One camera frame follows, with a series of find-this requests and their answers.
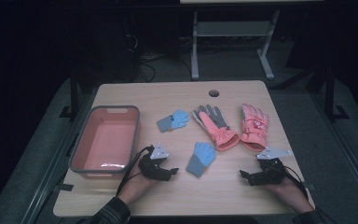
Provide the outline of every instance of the glove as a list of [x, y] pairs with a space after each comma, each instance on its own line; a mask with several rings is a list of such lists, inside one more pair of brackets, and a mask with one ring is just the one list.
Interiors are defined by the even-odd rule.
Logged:
[[214, 147], [209, 143], [198, 142], [186, 170], [196, 177], [201, 177], [205, 168], [211, 165], [214, 158], [216, 158]]
[[242, 136], [243, 144], [253, 150], [262, 151], [266, 148], [267, 127], [269, 116], [252, 105], [243, 104]]
[[187, 125], [188, 121], [188, 114], [185, 111], [178, 109], [168, 117], [157, 121], [157, 125], [159, 130], [164, 133], [169, 130], [183, 128]]
[[240, 141], [240, 137], [229, 129], [217, 106], [211, 108], [210, 105], [200, 105], [200, 111], [193, 110], [193, 117], [211, 136], [217, 150], [227, 150]]

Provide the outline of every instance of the white tag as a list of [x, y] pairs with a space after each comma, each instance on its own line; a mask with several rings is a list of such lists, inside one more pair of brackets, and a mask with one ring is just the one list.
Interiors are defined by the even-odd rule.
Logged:
[[170, 153], [168, 153], [167, 150], [165, 150], [164, 146], [160, 142], [158, 142], [155, 149], [153, 150], [152, 155], [150, 156], [150, 159], [155, 160], [168, 158], [169, 155]]
[[272, 160], [289, 155], [292, 155], [291, 150], [281, 150], [277, 148], [266, 147], [266, 149], [257, 155], [257, 158], [260, 160]]

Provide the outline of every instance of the plastic tray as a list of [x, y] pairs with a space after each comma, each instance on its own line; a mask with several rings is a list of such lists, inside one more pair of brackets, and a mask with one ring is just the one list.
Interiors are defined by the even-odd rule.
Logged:
[[69, 160], [71, 170], [85, 176], [125, 171], [136, 148], [139, 117], [134, 105], [92, 108]]

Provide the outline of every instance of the dark wall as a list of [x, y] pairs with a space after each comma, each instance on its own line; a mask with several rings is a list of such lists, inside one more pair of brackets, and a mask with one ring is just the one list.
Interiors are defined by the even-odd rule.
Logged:
[[44, 1], [0, 2], [0, 192], [69, 76], [62, 57], [68, 20], [51, 10]]
[[358, 1], [326, 1], [309, 13], [288, 66], [324, 63], [349, 87], [358, 104]]

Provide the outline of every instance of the tabletop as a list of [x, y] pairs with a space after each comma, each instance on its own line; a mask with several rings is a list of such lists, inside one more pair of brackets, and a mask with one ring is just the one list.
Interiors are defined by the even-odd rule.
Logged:
[[[211, 97], [210, 91], [219, 96]], [[216, 159], [196, 178], [186, 171], [196, 142], [211, 142], [209, 135], [192, 118], [186, 127], [161, 133], [157, 121], [176, 109], [190, 113], [200, 105], [219, 106], [231, 130], [241, 134], [241, 105], [253, 105], [269, 115], [269, 147], [291, 150], [281, 121], [265, 84], [261, 81], [213, 81], [105, 84], [100, 87], [93, 106], [136, 105], [141, 131], [137, 150], [160, 142], [170, 157], [162, 168], [178, 167], [168, 182], [158, 183], [130, 206], [132, 216], [210, 216], [270, 215], [293, 211], [263, 187], [251, 187], [239, 170], [260, 172], [258, 154], [241, 143], [227, 151], [217, 151]], [[281, 158], [303, 179], [295, 155]], [[58, 217], [92, 216], [115, 194], [118, 179], [86, 179], [68, 170], [54, 206]]]

